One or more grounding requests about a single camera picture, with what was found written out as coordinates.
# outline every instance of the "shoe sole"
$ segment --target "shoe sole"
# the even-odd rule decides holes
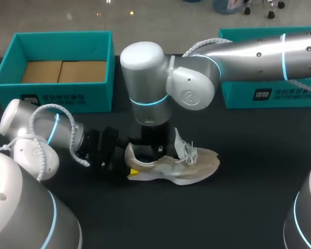
[[[199,177],[199,178],[195,178],[195,179],[179,179],[179,178],[175,178],[175,177],[168,177],[164,174],[156,173],[156,172],[152,172],[152,173],[140,172],[136,175],[128,176],[128,179],[132,180],[132,181],[152,181],[155,179],[166,179],[166,180],[169,180],[169,181],[175,183],[176,185],[182,186],[182,185],[190,185],[190,184],[200,182],[200,181],[210,177],[211,175],[213,175],[218,170],[218,168],[219,168],[219,166],[214,171],[212,171],[211,173],[204,175],[202,177]]]

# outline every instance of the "brown cardboard flap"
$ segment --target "brown cardboard flap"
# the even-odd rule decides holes
[[[106,61],[64,61],[59,83],[105,82]]]
[[[62,61],[30,61],[27,63],[22,83],[57,83]]]

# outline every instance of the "white cable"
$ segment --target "white cable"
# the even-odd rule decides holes
[[[311,92],[311,87],[310,86],[308,86],[306,84],[303,84],[303,83],[301,83],[301,82],[299,82],[297,80],[290,79],[290,80],[287,80],[287,82],[289,82],[289,83],[291,83],[291,84],[293,84],[293,85],[295,85],[295,86],[297,86],[299,88],[303,88],[303,89]]]
[[[199,49],[200,47],[203,47],[207,44],[211,43],[231,43],[231,40],[223,39],[223,38],[211,38],[211,39],[206,39],[199,41],[198,43],[195,43],[187,52],[182,55],[182,57],[187,57],[189,56],[193,51]]]
[[[17,136],[15,137],[9,144],[4,144],[2,147],[0,147],[0,150],[8,150],[11,151],[10,147],[16,143],[16,141],[18,139],[34,139],[37,138],[39,139],[41,142],[47,143],[46,139],[41,137],[41,136],[37,136],[37,135],[32,135],[32,134],[25,134],[25,135],[21,135],[21,136]]]
[[[75,125],[75,120],[73,118],[73,116],[71,115],[71,113],[66,109],[64,108],[63,106],[61,105],[57,105],[57,104],[46,104],[46,105],[42,105],[41,107],[37,108],[37,110],[35,110],[29,120],[29,129],[30,129],[30,132],[32,135],[35,135],[35,130],[34,130],[34,122],[35,122],[35,118],[37,116],[37,114],[39,112],[41,112],[42,110],[44,109],[49,109],[49,108],[55,108],[55,109],[58,109],[62,112],[64,112],[64,114],[67,115],[67,117],[69,118],[70,120],[70,124],[71,124],[71,129],[72,129],[72,135],[70,137],[70,146],[69,146],[69,152],[72,156],[72,158],[78,162],[79,164],[82,164],[83,166],[85,167],[88,167],[90,166],[90,164],[86,161],[86,160],[83,160],[83,159],[80,159],[79,157],[76,156],[75,154],[75,151],[74,151],[74,143],[75,143],[75,132],[76,132],[76,125]],[[43,174],[44,174],[44,171],[46,169],[46,157],[45,157],[45,152],[44,152],[44,149],[41,145],[41,143],[38,141],[38,139],[36,137],[33,138],[34,142],[36,143],[37,147],[39,148],[40,150],[40,156],[41,156],[41,166],[40,166],[40,172],[39,172],[39,175],[37,177],[37,180],[38,181],[41,181],[41,179],[43,178]]]

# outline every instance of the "white shoelace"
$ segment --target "white shoelace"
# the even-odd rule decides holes
[[[197,148],[193,147],[193,142],[191,142],[190,145],[186,141],[182,140],[182,143],[184,144],[185,157],[179,161],[176,161],[176,163],[185,162],[188,165],[195,164],[197,162],[198,157]]]

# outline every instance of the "floor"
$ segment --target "floor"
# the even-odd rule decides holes
[[[311,25],[311,0],[284,0],[276,17],[254,0],[251,15],[223,16],[212,0],[0,0],[0,57],[15,32],[111,30],[116,54],[148,40],[166,53],[184,53],[199,40],[217,37],[221,27]]]

